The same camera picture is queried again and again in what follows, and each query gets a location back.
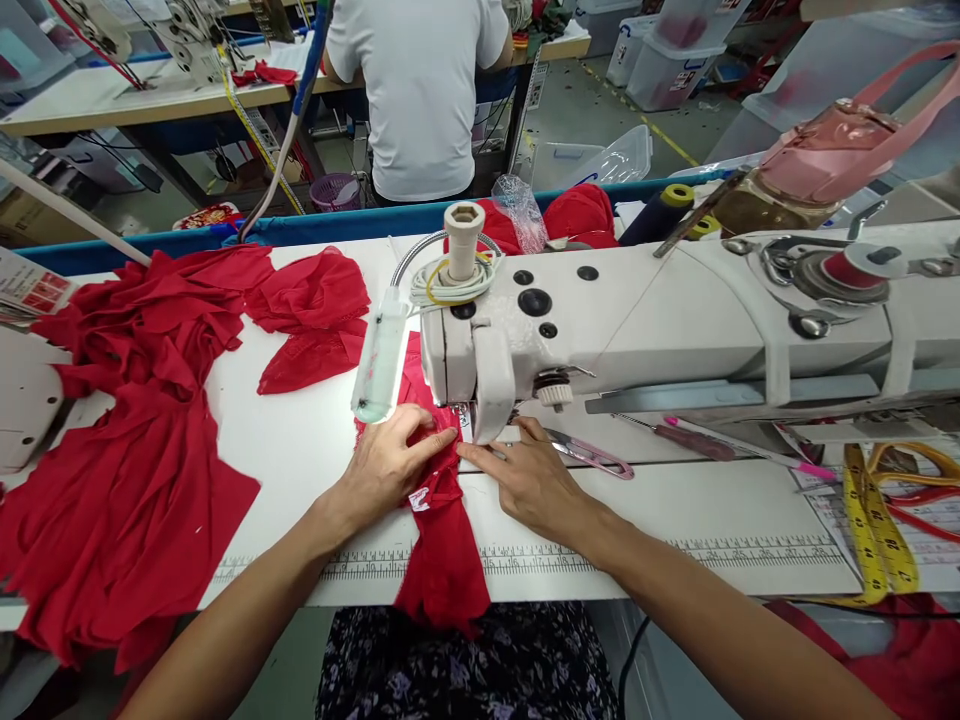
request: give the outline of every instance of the pink handle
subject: pink handle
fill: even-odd
[[[958,58],[960,58],[960,41],[951,40],[949,42],[931,45],[926,50],[921,50],[904,60],[895,68],[885,72],[877,80],[861,90],[860,93],[853,98],[853,101],[854,103],[874,105],[884,93],[890,89],[904,70],[918,63],[928,60],[939,60],[952,54],[957,54]],[[847,168],[846,172],[828,180],[814,193],[813,199],[818,200],[821,197],[846,198],[853,195],[863,187],[864,178],[871,177],[877,168],[895,160],[906,152],[906,150],[927,131],[927,128],[933,124],[933,121],[940,111],[958,96],[960,96],[960,59],[954,61],[953,74],[947,82],[944,83],[940,92],[937,93],[915,118],[857,160]]]

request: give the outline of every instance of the white t-shirt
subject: white t-shirt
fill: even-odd
[[[497,61],[509,32],[501,0],[337,0],[326,49],[338,77],[363,68],[383,197],[436,200],[470,187],[474,72]]]

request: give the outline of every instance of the hand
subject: hand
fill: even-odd
[[[386,422],[367,426],[343,477],[317,500],[325,522],[338,529],[338,544],[398,507],[415,489],[424,463],[457,437],[455,428],[447,428],[407,447],[421,427],[432,429],[433,418],[412,404],[397,407]]]
[[[505,460],[469,443],[461,443],[457,454],[497,481],[507,515],[576,550],[605,506],[580,489],[537,420],[519,417],[513,424],[520,427],[519,444],[490,443]]]

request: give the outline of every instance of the purple basket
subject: purple basket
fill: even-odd
[[[360,209],[360,181],[347,173],[324,175],[310,186],[310,199],[320,212]]]

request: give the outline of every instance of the red thread spool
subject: red thread spool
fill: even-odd
[[[857,290],[868,290],[904,274],[900,250],[855,244],[834,253],[820,264],[823,273],[835,282]]]

